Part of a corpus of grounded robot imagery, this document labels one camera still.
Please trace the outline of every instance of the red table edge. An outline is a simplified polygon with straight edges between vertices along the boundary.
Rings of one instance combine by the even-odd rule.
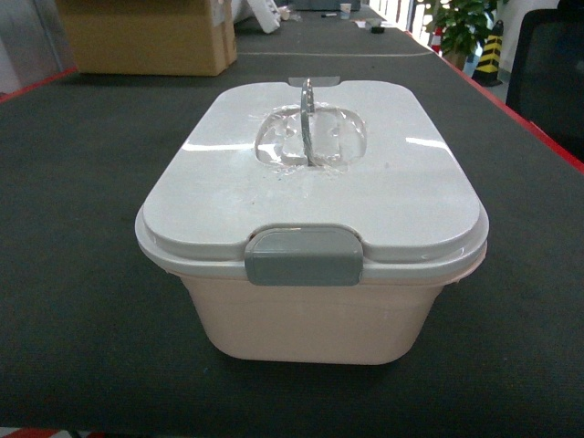
[[[501,109],[507,116],[513,119],[516,123],[521,125],[525,130],[528,130],[533,135],[535,135],[541,142],[543,142],[546,146],[548,146],[553,152],[557,155],[562,157],[566,162],[571,164],[575,167],[578,171],[584,173],[584,162],[581,162],[578,158],[574,155],[566,151],[562,148],[554,139],[549,137],[544,131],[541,130],[533,121],[529,121],[524,119],[518,113],[510,109],[500,98],[495,96],[490,91],[486,90],[483,86],[477,84],[475,81],[472,80],[468,75],[466,75],[463,71],[459,70],[455,66],[453,66],[450,62],[446,59],[442,58],[442,60],[450,66],[452,70],[454,70],[458,75],[463,78],[466,82],[471,84],[475,89],[483,94],[487,99],[489,99],[492,103],[494,103],[499,109]]]

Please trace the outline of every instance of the cup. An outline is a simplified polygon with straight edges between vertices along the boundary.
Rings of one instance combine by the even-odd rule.
[[[340,19],[348,20],[350,17],[350,7],[351,3],[341,3],[340,4]]]

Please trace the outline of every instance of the yellow and black striped post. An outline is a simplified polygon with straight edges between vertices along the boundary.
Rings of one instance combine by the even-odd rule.
[[[473,79],[483,87],[494,87],[501,81],[499,74],[499,60],[501,58],[501,45],[503,44],[503,21],[498,20],[486,40],[483,55],[476,65]]]

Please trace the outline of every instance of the green leaves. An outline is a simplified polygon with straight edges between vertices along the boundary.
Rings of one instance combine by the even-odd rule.
[[[477,44],[485,45],[488,20],[493,19],[496,0],[450,0],[433,15],[433,24],[443,28],[442,51],[470,55]]]

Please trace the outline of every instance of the black chair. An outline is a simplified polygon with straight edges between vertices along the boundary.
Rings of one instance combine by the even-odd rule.
[[[526,14],[506,104],[584,162],[584,11]]]

